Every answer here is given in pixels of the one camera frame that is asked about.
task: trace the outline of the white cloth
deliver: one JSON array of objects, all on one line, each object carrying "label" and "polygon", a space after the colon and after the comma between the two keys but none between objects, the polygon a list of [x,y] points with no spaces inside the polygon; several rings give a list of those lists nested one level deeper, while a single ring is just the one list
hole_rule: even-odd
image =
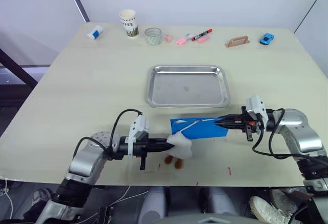
[{"label": "white cloth", "polygon": [[174,145],[174,147],[168,150],[169,155],[180,159],[189,159],[192,157],[192,142],[190,139],[186,138],[181,131],[170,135],[167,143]]}]

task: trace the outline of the white sneaker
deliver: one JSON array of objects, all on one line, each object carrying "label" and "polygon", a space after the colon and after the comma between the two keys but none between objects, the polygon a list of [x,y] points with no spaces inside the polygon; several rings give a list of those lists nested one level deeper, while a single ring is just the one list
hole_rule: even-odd
[{"label": "white sneaker", "polygon": [[274,207],[281,210],[286,216],[291,216],[297,211],[296,204],[280,189],[270,190],[270,199]]},{"label": "white sneaker", "polygon": [[277,210],[264,199],[253,196],[250,199],[251,210],[260,221],[270,223],[270,224],[288,224],[291,219],[290,216],[286,217],[282,211]]}]

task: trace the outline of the shoe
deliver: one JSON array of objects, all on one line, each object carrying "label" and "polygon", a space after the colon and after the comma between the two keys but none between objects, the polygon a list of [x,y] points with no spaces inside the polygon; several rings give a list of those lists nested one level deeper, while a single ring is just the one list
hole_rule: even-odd
[{"label": "shoe", "polygon": [[250,206],[253,214],[260,221],[270,224],[288,224],[290,216],[284,216],[281,210],[277,210],[264,199],[253,196],[250,199]]},{"label": "shoe", "polygon": [[40,201],[47,202],[50,199],[51,199],[51,192],[46,188],[41,188],[41,189],[36,190],[33,193],[32,205],[35,205],[36,203],[38,203]]},{"label": "shoe", "polygon": [[270,190],[271,203],[278,210],[281,210],[285,216],[291,216],[297,211],[296,204],[280,189]]}]

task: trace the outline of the table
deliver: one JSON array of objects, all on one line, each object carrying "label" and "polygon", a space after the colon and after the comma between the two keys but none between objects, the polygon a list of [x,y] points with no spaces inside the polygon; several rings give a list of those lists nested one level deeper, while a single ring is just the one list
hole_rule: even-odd
[{"label": "table", "polygon": [[[144,30],[157,26],[175,40],[200,33],[201,26],[141,25],[138,38],[128,38],[120,24],[100,24],[96,40],[86,34],[95,23],[83,25],[59,54],[0,138],[0,175],[9,179],[59,183],[83,136],[110,131],[120,111],[142,110],[151,121],[150,136],[170,134],[169,119],[239,114],[253,94],[267,108],[304,112],[327,148],[327,79],[289,29],[213,27],[211,39],[179,47],[163,42],[149,46]],[[264,33],[275,39],[259,44]],[[250,44],[226,48],[233,37],[248,35]],[[221,109],[155,109],[144,96],[148,70],[157,64],[218,65],[227,76],[231,103]],[[117,132],[127,135],[135,114],[125,115]],[[266,133],[260,150],[267,150]],[[163,186],[300,186],[302,177],[292,158],[275,160],[252,152],[241,131],[227,137],[193,141],[193,158],[181,170],[165,165],[167,153],[149,154],[146,170],[139,158],[109,161],[99,185]],[[274,151],[288,152],[281,135]]]}]

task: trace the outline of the white bracket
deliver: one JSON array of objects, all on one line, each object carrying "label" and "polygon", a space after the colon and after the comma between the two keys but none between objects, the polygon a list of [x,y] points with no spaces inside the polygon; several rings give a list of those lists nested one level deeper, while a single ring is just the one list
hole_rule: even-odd
[{"label": "white bracket", "polygon": [[265,131],[269,118],[267,111],[265,110],[264,103],[259,95],[255,94],[246,100],[246,110],[254,120],[257,120],[256,114],[260,114],[262,116]]},{"label": "white bracket", "polygon": [[142,138],[149,131],[149,122],[142,115],[131,124],[129,136],[126,137],[125,143],[128,144],[128,158],[133,157],[133,144],[137,139]]}]

